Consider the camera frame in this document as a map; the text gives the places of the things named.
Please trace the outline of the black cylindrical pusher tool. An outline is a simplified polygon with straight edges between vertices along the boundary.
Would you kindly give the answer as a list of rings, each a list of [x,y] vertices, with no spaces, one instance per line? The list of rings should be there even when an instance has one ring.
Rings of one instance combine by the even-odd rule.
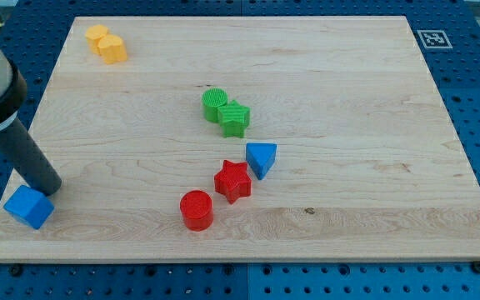
[[[0,152],[30,188],[53,195],[62,179],[18,117],[0,123]]]

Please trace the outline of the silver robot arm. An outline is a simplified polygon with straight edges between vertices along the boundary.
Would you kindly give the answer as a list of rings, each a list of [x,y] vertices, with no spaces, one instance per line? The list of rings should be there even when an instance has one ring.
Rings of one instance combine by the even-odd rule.
[[[17,65],[0,49],[0,152],[27,185],[49,196],[62,179],[18,118],[28,86]]]

